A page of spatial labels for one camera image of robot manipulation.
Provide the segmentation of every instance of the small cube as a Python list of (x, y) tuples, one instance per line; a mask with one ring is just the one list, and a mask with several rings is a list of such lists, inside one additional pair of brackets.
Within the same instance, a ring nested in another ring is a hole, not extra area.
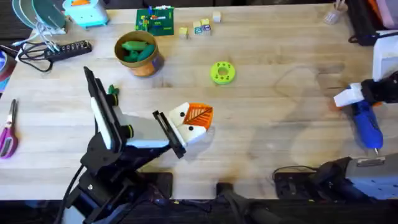
[(187, 39), (188, 38), (188, 28), (180, 27), (180, 38)]
[(193, 33), (194, 34), (202, 34), (203, 29), (201, 28), (200, 21), (193, 22)]
[(202, 19), (200, 22), (203, 33), (205, 35), (211, 35), (211, 27), (209, 19)]
[(221, 22), (221, 13), (219, 11), (213, 12), (213, 22)]

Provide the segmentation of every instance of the white cable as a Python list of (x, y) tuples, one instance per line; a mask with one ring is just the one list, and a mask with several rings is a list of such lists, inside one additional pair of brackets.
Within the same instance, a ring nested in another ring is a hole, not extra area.
[(36, 26), (36, 33), (35, 33), (35, 35), (33, 35), (32, 37), (29, 37), (29, 38), (26, 39), (26, 40), (15, 42), (15, 43), (13, 43), (12, 45), (16, 47), (16, 46), (18, 46), (18, 45), (21, 45), (21, 44), (23, 44), (23, 43), (26, 43), (26, 42), (28, 42), (28, 41), (30, 41), (30, 40), (32, 40), (32, 39), (34, 39), (34, 38), (40, 36), (40, 38), (42, 39), (42, 41), (46, 44), (46, 46), (47, 46), (52, 52), (59, 51), (60, 49), (58, 48), (58, 45), (57, 45), (54, 41), (49, 40), (49, 39), (45, 36), (46, 34), (43, 34), (43, 32), (46, 32), (46, 31), (47, 31), (47, 33), (50, 34), (50, 35), (52, 36), (51, 27), (46, 26), (46, 25), (44, 24), (44, 22), (43, 22), (40, 18), (36, 18), (36, 19), (37, 19), (37, 22), (36, 22), (36, 25), (35, 25), (35, 26)]

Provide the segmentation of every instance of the green box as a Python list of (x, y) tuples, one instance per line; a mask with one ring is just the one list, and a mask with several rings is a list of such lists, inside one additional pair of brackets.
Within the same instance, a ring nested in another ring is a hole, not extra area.
[[(164, 19), (150, 19), (152, 15)], [(142, 18), (148, 21), (147, 27)], [(174, 9), (152, 9), (152, 14), (148, 9), (138, 9), (136, 30), (147, 31), (154, 36), (174, 35)]]

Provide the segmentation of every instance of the green ring toy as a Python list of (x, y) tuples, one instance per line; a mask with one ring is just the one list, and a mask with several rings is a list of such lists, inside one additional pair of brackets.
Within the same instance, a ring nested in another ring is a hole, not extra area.
[(235, 68), (229, 62), (217, 62), (211, 67), (210, 75), (217, 84), (229, 84), (235, 77)]

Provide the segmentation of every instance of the scissors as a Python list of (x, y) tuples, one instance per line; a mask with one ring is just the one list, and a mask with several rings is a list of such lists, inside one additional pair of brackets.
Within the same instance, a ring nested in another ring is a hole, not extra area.
[(7, 159), (12, 156), (18, 146), (18, 138), (14, 133), (14, 121), (17, 109), (17, 101), (12, 100), (6, 125), (0, 135), (0, 158)]

